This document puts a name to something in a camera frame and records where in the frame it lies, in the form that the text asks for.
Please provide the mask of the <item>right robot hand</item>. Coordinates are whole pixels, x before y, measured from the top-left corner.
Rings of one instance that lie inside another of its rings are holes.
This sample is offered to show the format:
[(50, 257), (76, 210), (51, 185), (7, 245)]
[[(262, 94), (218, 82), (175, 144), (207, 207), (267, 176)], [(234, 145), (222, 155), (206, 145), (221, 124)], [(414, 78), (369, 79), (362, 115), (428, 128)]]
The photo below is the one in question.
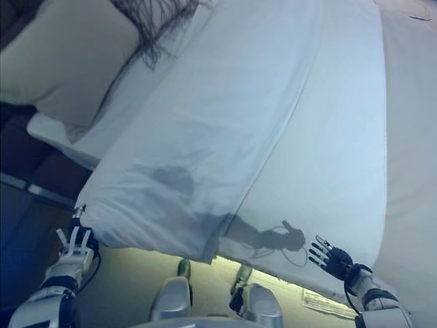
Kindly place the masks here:
[(346, 279), (353, 265), (353, 260), (346, 251), (334, 247), (320, 235), (316, 235), (315, 241), (311, 243), (309, 261), (340, 281)]

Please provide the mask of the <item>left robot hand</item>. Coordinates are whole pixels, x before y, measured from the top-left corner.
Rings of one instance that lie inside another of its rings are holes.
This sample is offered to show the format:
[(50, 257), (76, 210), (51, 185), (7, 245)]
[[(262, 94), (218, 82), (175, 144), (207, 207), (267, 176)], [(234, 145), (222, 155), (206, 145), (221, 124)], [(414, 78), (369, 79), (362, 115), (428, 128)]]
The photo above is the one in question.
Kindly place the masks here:
[(82, 273), (88, 272), (98, 253), (98, 241), (94, 238), (93, 230), (81, 223), (85, 209), (85, 204), (74, 209), (68, 236), (64, 234), (62, 229), (56, 230), (61, 242), (59, 259), (67, 264), (78, 265)]

